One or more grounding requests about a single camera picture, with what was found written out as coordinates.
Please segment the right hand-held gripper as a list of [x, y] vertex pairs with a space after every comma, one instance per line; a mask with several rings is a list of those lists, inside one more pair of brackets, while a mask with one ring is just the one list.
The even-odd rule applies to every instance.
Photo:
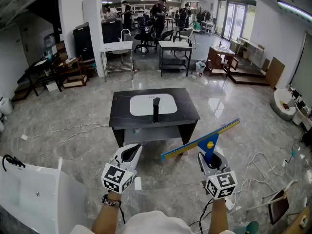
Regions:
[[[212, 169], [204, 157], [202, 152], [198, 153], [197, 159], [200, 169], [204, 175], [211, 175]], [[218, 170], [224, 170], [228, 167], [226, 158], [219, 152], [214, 152], [214, 167]], [[235, 172], [229, 171], [208, 176], [204, 188], [213, 199], [221, 199], [232, 195], [237, 185]]]

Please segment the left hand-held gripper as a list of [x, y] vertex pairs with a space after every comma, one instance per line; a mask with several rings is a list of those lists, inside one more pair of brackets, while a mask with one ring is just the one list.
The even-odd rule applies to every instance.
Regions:
[[101, 175], [103, 187], [118, 194], [124, 192], [137, 175], [136, 167], [141, 152], [140, 144], [128, 144], [119, 148], [105, 164]]

